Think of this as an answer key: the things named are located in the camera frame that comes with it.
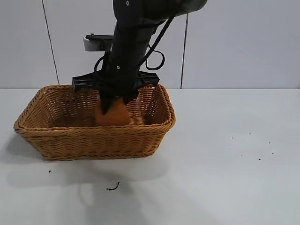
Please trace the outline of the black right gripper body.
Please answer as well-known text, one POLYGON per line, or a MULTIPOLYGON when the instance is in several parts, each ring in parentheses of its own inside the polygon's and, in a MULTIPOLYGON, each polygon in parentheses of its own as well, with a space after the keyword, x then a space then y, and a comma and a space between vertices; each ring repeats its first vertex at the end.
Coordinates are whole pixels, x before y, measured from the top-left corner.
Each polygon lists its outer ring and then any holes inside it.
POLYGON ((159 77, 155 73, 136 69, 122 71, 120 66, 110 64, 108 54, 97 60, 91 73, 72 78, 72 88, 75 92, 97 90, 115 97, 124 97, 133 90, 147 85, 157 86, 158 83, 159 77))

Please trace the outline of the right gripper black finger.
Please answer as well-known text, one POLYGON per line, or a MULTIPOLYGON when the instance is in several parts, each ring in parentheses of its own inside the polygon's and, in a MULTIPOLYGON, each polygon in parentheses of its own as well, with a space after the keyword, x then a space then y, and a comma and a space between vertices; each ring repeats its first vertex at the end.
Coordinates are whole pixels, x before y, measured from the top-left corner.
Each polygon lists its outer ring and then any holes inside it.
POLYGON ((115 96, 100 92, 100 104, 101 104, 101 110, 103 114, 106 114, 111 105, 113 104, 113 101, 115 100, 115 96))
POLYGON ((133 99, 136 99, 138 97, 138 95, 139 95, 139 90, 131 91, 130 93, 128 93, 127 95, 124 96, 124 98, 123 98, 124 104, 128 104, 133 99))

